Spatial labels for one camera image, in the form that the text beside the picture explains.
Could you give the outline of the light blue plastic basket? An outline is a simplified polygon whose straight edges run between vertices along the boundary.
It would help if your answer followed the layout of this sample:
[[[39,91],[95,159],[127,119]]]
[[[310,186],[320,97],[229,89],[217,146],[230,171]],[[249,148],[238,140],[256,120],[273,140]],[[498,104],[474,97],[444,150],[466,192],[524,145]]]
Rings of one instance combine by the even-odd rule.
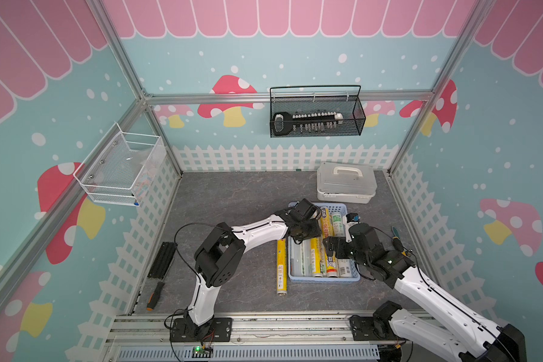
[[[289,271],[287,275],[293,282],[300,282],[300,283],[322,283],[322,284],[349,284],[358,282],[360,280],[360,275],[355,270],[354,264],[352,265],[351,278],[328,278],[328,277],[322,277],[322,278],[314,278],[314,277],[303,277],[301,272],[301,260],[300,260],[300,248],[301,244],[295,243],[292,238],[288,238],[287,240],[287,265],[289,268]]]

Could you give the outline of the yellow red chef wrap roll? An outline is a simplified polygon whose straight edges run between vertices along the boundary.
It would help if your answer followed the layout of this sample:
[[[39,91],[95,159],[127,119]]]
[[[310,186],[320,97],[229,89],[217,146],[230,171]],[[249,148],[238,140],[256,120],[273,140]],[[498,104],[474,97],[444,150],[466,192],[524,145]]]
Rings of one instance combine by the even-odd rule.
[[[280,239],[277,241],[277,262],[276,262],[276,290],[277,295],[285,296],[287,294],[287,241]]]

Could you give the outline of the white green 300 wrap roll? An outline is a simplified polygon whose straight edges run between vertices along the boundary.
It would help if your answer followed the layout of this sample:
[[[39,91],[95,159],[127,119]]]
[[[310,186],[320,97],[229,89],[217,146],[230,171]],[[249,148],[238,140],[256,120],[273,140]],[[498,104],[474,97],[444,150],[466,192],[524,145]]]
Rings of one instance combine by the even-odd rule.
[[[301,272],[303,277],[312,276],[311,267],[311,240],[304,240],[300,248]]]

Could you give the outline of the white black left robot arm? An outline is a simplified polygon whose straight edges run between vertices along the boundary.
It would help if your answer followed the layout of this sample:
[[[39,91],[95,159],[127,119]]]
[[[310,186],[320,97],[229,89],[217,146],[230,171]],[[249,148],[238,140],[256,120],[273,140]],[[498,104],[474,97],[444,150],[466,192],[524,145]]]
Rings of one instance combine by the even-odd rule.
[[[220,223],[194,254],[195,290],[186,322],[203,327],[214,318],[221,286],[235,274],[244,254],[265,243],[292,238],[304,241],[321,235],[321,209],[307,199],[244,226]]]

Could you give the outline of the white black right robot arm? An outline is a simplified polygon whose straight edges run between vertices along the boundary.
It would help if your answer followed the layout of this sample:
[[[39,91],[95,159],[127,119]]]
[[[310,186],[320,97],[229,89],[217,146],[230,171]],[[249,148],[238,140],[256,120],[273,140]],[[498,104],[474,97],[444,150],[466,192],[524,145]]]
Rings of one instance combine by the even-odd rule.
[[[373,279],[411,299],[436,321],[423,321],[399,304],[386,302],[373,314],[379,333],[392,332],[447,361],[527,359],[525,336],[517,327],[496,324],[461,303],[421,270],[418,257],[404,247],[396,230],[388,236],[391,250],[384,248],[381,233],[366,223],[351,223],[344,236],[323,241],[328,256],[366,267]]]

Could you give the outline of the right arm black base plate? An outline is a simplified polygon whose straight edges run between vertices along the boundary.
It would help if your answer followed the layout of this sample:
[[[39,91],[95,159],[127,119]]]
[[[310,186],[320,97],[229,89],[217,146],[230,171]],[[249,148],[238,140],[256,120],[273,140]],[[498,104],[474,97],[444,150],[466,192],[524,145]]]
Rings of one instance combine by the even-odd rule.
[[[351,334],[356,342],[399,342],[405,343],[407,340],[397,336],[387,321],[372,316],[352,315],[348,319]]]

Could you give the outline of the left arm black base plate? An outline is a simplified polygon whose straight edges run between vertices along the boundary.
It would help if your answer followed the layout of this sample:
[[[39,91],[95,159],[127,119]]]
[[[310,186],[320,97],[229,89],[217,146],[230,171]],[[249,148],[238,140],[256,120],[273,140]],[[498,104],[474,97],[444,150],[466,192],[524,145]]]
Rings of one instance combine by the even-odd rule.
[[[171,318],[167,322],[171,342],[229,342],[232,318],[212,318],[201,326],[191,318]]]

